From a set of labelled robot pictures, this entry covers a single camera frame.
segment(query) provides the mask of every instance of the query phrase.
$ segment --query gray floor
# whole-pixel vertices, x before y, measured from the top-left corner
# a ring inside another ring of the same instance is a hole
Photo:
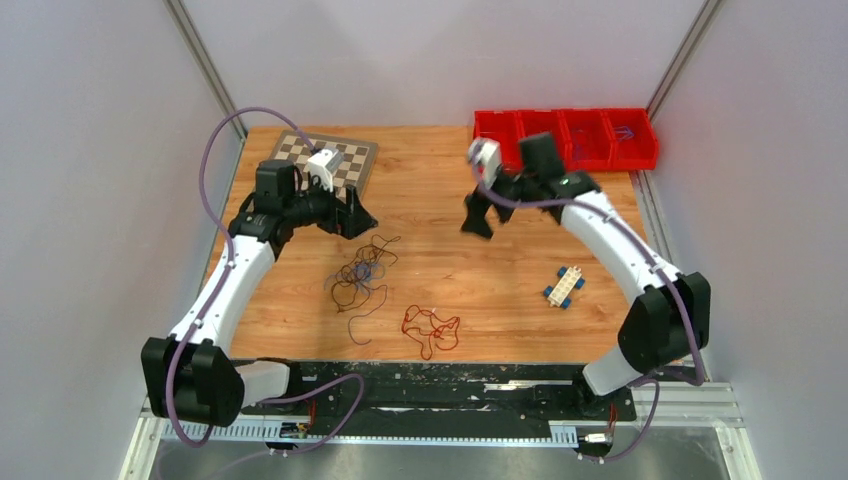
[[[619,427],[616,449],[635,429]],[[160,452],[162,480],[463,480],[533,479],[729,479],[712,429],[652,428],[624,460],[606,465],[578,461],[571,450],[551,448],[327,445],[303,456],[261,456],[226,471],[222,467],[260,451],[261,445],[215,442],[200,449],[175,443]],[[158,480],[156,469],[151,479]]]

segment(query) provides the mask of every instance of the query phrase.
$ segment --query table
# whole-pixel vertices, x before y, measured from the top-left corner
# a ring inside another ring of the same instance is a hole
[[[447,318],[461,318],[459,345],[436,351],[432,361],[587,363],[615,344],[629,309],[612,277],[587,247],[538,210],[517,211],[504,226],[492,222],[486,241],[461,234],[464,196],[475,186],[465,162],[471,140],[466,127],[307,127],[308,132],[374,141],[379,153],[362,195],[380,222],[365,235],[345,240],[315,226],[294,238],[251,298],[233,339],[233,358],[261,356],[320,360],[421,360],[420,346],[400,331],[412,304]],[[257,164],[269,158],[281,127],[250,130],[224,218],[229,221],[253,189]],[[627,173],[595,175],[621,216],[644,237]],[[337,313],[324,283],[377,233],[400,235],[390,250],[399,260],[387,267],[385,304],[353,322],[348,319],[382,300],[374,294],[362,308]],[[219,237],[213,261],[223,248]],[[579,266],[586,285],[571,294],[567,310],[542,296],[555,285],[560,266]]]

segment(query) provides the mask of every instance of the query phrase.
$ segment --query wooden table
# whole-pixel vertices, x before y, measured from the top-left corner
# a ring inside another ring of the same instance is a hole
[[[465,127],[314,127],[314,133],[374,141],[379,154],[363,204],[380,222],[354,240],[315,226],[295,231],[278,262],[262,280],[239,323],[231,356],[321,360],[420,360],[420,346],[400,326],[411,304],[461,318],[458,347],[436,351],[432,361],[590,362],[616,341],[629,306],[589,250],[537,210],[517,211],[512,221],[492,223],[487,242],[460,234],[464,196],[475,186],[465,162]],[[254,186],[257,164],[269,158],[282,128],[250,131],[226,208],[233,218]],[[595,176],[622,217],[643,234],[626,173]],[[337,313],[324,282],[348,263],[371,234],[400,235],[390,249],[400,259],[387,268],[385,304],[366,318],[382,293],[362,308]],[[213,259],[222,248],[219,238]],[[583,269],[585,287],[572,293],[568,310],[542,296],[555,285],[560,266]]]

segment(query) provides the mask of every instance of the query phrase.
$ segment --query red tray compartment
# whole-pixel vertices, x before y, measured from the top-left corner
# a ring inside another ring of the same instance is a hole
[[[518,114],[524,136],[550,132],[559,151],[563,163],[571,156],[571,136],[560,121],[559,114],[554,110],[521,110]]]
[[[558,110],[563,128],[571,137],[571,154],[565,158],[568,171],[609,170],[615,144],[612,129],[600,110]]]
[[[489,138],[500,143],[504,171],[508,173],[521,171],[524,164],[521,161],[518,140],[524,138],[524,131],[517,111],[474,112],[474,137]]]
[[[653,170],[660,144],[647,112],[642,108],[610,108],[604,114],[616,140],[609,170]]]

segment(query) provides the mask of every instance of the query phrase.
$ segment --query chessboard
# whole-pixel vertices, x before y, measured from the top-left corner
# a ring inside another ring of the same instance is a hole
[[[344,186],[353,185],[362,197],[368,177],[371,175],[371,168],[374,166],[374,159],[377,158],[377,144],[308,132],[306,136],[312,140],[316,148],[335,148],[344,155],[344,161],[333,179],[336,195],[344,201]],[[305,171],[306,161],[310,155],[309,148],[303,143],[303,139],[293,131],[286,130],[277,140],[277,146],[274,147],[271,158],[294,162],[304,174],[303,188],[305,189],[308,182]]]

